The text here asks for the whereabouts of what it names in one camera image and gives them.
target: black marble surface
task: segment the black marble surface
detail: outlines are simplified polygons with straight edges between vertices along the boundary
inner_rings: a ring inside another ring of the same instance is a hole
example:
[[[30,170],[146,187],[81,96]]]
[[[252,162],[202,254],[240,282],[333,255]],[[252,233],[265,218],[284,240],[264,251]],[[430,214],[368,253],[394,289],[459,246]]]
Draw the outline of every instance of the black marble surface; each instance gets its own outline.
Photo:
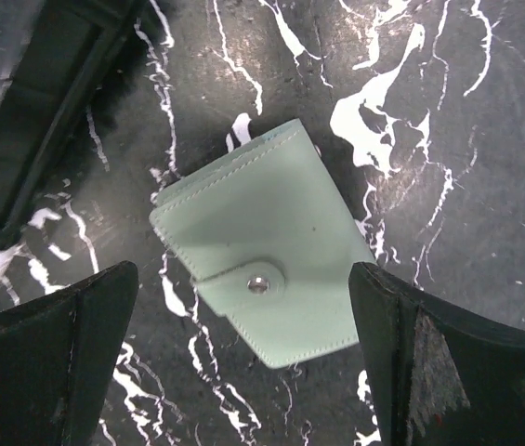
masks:
[[[0,305],[138,264],[96,445],[378,444],[361,348],[264,367],[164,251],[151,200],[298,117],[380,265],[525,330],[525,0],[154,2]]]

